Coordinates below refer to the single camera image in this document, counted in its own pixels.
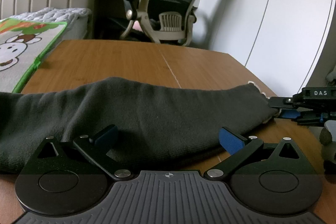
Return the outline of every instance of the black circular disc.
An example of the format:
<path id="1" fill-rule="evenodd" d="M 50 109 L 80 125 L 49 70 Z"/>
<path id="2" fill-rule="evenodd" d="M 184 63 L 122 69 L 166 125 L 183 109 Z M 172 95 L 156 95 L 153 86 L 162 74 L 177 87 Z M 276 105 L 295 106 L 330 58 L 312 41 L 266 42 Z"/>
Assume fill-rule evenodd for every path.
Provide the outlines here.
<path id="1" fill-rule="evenodd" d="M 84 168 L 85 174 L 78 168 L 50 170 L 42 175 L 20 174 L 15 183 L 16 195 L 23 207 L 38 214 L 64 216 L 84 211 L 95 205 L 108 188 L 101 170 L 92 165 Z"/>
<path id="2" fill-rule="evenodd" d="M 266 214 L 294 215 L 308 210 L 320 198 L 318 175 L 297 175 L 295 166 L 277 170 L 269 162 L 255 162 L 238 169 L 231 189 L 248 207 Z"/>

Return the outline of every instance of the gray fabric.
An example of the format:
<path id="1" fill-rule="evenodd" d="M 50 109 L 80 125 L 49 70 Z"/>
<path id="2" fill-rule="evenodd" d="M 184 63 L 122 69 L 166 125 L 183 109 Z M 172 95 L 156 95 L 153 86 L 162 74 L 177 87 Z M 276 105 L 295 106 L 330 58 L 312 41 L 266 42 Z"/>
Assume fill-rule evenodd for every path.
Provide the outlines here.
<path id="1" fill-rule="evenodd" d="M 244 134 L 275 113 L 253 84 L 203 91 L 108 78 L 57 93 L 0 93 L 0 170 L 19 172 L 47 136 L 69 141 L 112 123 L 120 130 L 113 159 L 133 169 L 188 163 L 218 151 L 221 127 Z"/>

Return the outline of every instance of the cartoon cow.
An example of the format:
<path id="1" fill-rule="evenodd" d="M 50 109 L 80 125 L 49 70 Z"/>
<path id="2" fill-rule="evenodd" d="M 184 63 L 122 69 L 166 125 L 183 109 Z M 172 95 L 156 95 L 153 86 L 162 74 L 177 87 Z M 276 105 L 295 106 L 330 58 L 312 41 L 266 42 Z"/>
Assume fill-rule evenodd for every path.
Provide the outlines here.
<path id="1" fill-rule="evenodd" d="M 9 69 L 18 63 L 17 58 L 23 53 L 27 44 L 33 44 L 41 41 L 41 37 L 37 37 L 38 34 L 19 34 L 6 40 L 4 44 L 0 44 L 0 71 Z"/>

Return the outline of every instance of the green border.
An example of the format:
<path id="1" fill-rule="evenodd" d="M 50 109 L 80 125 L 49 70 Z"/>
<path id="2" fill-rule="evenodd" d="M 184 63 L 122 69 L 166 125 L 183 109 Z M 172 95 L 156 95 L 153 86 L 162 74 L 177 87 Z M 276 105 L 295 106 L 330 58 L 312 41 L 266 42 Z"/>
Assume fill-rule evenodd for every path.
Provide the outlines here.
<path id="1" fill-rule="evenodd" d="M 28 70 L 23 74 L 19 82 L 17 82 L 16 86 L 14 87 L 12 93 L 20 93 L 25 85 L 27 84 L 28 80 L 32 76 L 32 74 L 38 69 L 41 64 L 42 58 L 50 51 L 51 47 L 55 43 L 55 41 L 59 38 L 59 36 L 64 32 L 66 26 L 68 25 L 67 22 L 38 22 L 38 21 L 27 21 L 27 20 L 18 20 L 15 18 L 9 18 L 12 20 L 17 20 L 18 22 L 34 22 L 40 24 L 57 24 L 57 25 L 64 25 L 63 29 L 59 31 L 59 33 L 49 42 L 49 44 L 44 48 L 44 50 L 35 58 L 33 64 L 30 65 Z"/>

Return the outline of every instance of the gray ribbed plate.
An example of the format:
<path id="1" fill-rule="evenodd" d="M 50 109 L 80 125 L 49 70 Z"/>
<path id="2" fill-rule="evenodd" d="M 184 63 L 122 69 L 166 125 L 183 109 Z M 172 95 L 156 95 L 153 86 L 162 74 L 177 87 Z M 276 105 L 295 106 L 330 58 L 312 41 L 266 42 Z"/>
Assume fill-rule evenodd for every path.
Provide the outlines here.
<path id="1" fill-rule="evenodd" d="M 314 214 L 279 218 L 253 212 L 238 203 L 222 182 L 203 179 L 197 171 L 141 171 L 116 182 L 97 206 L 67 217 L 28 212 L 17 224 L 322 224 Z"/>

